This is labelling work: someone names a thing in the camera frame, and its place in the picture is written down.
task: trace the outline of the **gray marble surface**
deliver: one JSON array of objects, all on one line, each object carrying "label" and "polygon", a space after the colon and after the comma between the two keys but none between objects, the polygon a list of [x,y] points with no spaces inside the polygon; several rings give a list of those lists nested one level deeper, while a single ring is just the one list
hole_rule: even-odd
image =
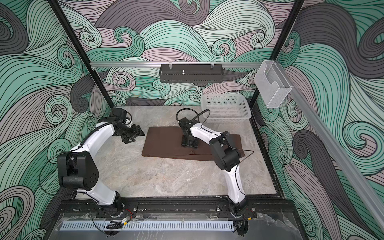
[{"label": "gray marble surface", "polygon": [[[151,126],[178,126],[176,112],[186,106],[123,107],[132,114],[133,122],[147,134]],[[190,107],[197,112],[201,106]],[[182,111],[179,118],[191,119],[192,111]],[[275,188],[248,120],[241,124],[209,124],[220,132],[240,134],[243,149],[255,153],[239,165],[246,194],[275,194]],[[122,197],[227,195],[224,174],[214,161],[193,161],[143,157],[145,136],[125,144],[121,137],[112,136],[100,148],[94,159],[99,179]]]}]

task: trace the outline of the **slotted plastic strip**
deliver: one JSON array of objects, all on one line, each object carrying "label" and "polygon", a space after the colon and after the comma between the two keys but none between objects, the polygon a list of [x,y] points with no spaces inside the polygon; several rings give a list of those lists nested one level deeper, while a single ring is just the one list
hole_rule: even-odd
[{"label": "slotted plastic strip", "polygon": [[[106,228],[109,221],[95,221],[96,226],[99,229]],[[60,231],[97,231],[92,221],[77,220],[77,221],[64,221],[61,225]],[[144,220],[144,221],[132,221],[125,225],[122,231],[234,231],[232,221],[157,221],[157,220]]]}]

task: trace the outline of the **wall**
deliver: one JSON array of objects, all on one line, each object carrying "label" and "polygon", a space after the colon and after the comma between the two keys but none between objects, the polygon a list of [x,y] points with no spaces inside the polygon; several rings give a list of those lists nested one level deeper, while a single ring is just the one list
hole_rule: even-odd
[{"label": "wall", "polygon": [[[301,10],[278,61],[384,197],[384,1],[330,0]],[[259,97],[257,123],[310,239],[384,239],[359,196],[289,95]]]},{"label": "wall", "polygon": [[[40,170],[109,107],[46,0],[0,1],[0,86],[0,238],[42,239],[58,200]],[[55,161],[41,174],[50,193]]]},{"label": "wall", "polygon": [[[293,0],[60,0],[91,61],[267,60]],[[251,98],[257,69],[229,68],[224,83],[161,83],[158,68],[99,68],[116,105],[200,105],[203,93]]]}]

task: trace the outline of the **laundry basket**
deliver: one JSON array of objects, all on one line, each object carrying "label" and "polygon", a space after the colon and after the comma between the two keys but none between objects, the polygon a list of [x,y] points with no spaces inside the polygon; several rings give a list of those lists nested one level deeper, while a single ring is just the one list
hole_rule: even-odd
[{"label": "laundry basket", "polygon": [[208,123],[240,123],[251,118],[247,100],[240,93],[203,94],[201,110],[207,108]]}]

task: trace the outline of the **brown towel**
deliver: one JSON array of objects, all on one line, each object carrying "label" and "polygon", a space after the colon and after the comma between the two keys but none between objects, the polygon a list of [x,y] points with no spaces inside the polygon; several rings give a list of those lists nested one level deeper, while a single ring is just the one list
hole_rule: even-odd
[{"label": "brown towel", "polygon": [[[182,147],[181,138],[183,131],[178,126],[150,127],[141,153],[144,157],[164,157],[174,159],[187,159],[199,161],[213,161],[211,149],[208,144],[199,139],[197,148]],[[232,134],[235,140],[235,148],[242,149],[241,138],[238,134]]]}]

